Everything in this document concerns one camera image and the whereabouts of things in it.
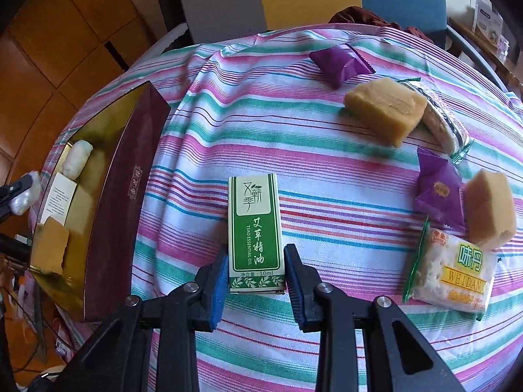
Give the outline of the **dark striped cracker packet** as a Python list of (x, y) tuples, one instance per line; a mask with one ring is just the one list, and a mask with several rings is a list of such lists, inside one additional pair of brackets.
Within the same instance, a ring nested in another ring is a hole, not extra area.
[(459, 165), (466, 157), (473, 140), (463, 123), (440, 96), (426, 86), (420, 78), (401, 80), (404, 86), (426, 98), (426, 108), (422, 121), (448, 154), (454, 165)]

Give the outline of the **tan sponge cake block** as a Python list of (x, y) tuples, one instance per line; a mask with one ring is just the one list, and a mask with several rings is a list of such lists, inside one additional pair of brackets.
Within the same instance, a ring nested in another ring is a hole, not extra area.
[(381, 142), (400, 148), (421, 121), (427, 99), (390, 78), (358, 84), (344, 96), (344, 105)]

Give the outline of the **striped bed sheet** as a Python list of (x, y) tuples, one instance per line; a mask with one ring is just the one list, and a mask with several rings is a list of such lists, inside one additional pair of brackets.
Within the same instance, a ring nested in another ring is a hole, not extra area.
[[(358, 76), (332, 90), (309, 53), (349, 43), (378, 77), (422, 78), (474, 141), (458, 166), (508, 177), (518, 232), (498, 251), (483, 320), (422, 302), (401, 306), (467, 391), (494, 391), (522, 349), (522, 102), (435, 45), (389, 27), (303, 26), (203, 43), (131, 67), (91, 97), (51, 148), (45, 190), (69, 137), (106, 105), (150, 81), (170, 105), (146, 186), (131, 292), (166, 295), (226, 241), (227, 180), (278, 177), (283, 242), (325, 281), (365, 300), (401, 303), (424, 218), (413, 211), (417, 148), (440, 152), (419, 125), (400, 149), (342, 113)], [(319, 334), (294, 323), (288, 294), (229, 295), (212, 334), (197, 334), (200, 391), (315, 389)]]

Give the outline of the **purple snack packet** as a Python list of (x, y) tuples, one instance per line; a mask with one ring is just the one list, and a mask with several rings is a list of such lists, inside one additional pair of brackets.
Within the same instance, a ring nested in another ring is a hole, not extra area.
[(309, 53), (327, 84), (339, 89), (346, 80), (360, 74), (374, 74), (374, 68), (350, 45), (344, 43)]
[(453, 164), (429, 149), (418, 147), (417, 196), (414, 209), (431, 220), (463, 232), (462, 180)]

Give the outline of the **gold tin box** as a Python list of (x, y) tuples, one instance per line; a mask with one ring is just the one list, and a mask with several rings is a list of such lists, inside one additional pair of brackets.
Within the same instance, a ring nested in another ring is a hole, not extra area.
[(71, 319), (106, 318), (130, 291), (132, 260), (146, 184), (170, 107), (149, 82), (107, 105), (67, 141), (53, 169), (37, 219), (37, 233), (52, 177), (61, 172), (73, 145), (85, 140), (93, 151), (75, 180), (66, 218), (69, 231), (63, 273), (36, 282)]

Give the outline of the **white towel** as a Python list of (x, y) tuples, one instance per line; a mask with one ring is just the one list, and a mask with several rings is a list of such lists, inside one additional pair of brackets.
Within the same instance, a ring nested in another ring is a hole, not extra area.
[(76, 180), (84, 169), (92, 151), (93, 146), (89, 142), (85, 140), (77, 141), (67, 153), (61, 173), (72, 181)]

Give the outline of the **dark red cloth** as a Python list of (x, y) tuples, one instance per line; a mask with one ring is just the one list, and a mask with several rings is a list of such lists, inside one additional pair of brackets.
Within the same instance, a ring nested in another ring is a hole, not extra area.
[(387, 26), (401, 30), (401, 26), (396, 22), (388, 22), (372, 11), (359, 6), (349, 6), (342, 11), (335, 13), (330, 23), (350, 23), (370, 26)]

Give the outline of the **white product box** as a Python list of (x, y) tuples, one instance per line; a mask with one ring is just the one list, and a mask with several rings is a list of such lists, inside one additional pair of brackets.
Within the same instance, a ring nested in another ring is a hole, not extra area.
[(489, 4), (476, 0), (472, 32), (484, 39), (491, 47), (496, 48), (499, 45), (502, 29), (502, 17), (494, 12)]

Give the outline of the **cream ointment box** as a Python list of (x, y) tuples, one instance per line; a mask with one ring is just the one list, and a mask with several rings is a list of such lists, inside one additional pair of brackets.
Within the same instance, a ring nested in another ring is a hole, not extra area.
[(76, 187), (75, 181), (70, 180), (61, 172), (55, 173), (52, 177), (50, 191), (44, 201), (39, 223), (44, 224), (47, 218), (53, 218), (64, 226)]

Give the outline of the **wooden side desk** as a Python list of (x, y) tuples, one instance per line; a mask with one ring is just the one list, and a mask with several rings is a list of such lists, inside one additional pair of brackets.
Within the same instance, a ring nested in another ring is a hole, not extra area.
[(504, 91), (513, 91), (522, 98), (522, 74), (516, 73), (516, 65), (497, 51), (462, 23), (449, 18), (447, 37), (450, 39), (448, 52), (459, 57), (465, 54), (473, 66)]

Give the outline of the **Weidan cracker packet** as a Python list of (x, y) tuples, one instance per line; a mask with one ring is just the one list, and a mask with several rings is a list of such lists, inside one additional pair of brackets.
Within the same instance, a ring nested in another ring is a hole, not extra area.
[(497, 254), (423, 224), (402, 301), (471, 313), (481, 320), (493, 290)]

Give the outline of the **small green essential oil box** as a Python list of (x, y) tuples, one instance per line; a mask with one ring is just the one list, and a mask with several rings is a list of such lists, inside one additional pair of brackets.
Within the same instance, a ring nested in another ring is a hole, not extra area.
[(285, 258), (273, 173), (228, 181), (229, 289), (234, 294), (285, 292)]

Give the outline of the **small white ball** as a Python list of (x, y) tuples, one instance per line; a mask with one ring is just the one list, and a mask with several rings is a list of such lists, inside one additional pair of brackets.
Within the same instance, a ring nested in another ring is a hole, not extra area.
[(25, 177), (30, 177), (32, 180), (31, 187), (24, 190), (14, 197), (10, 202), (10, 208), (14, 215), (23, 215), (33, 204), (38, 201), (42, 191), (41, 179), (39, 172), (31, 171), (25, 174)]

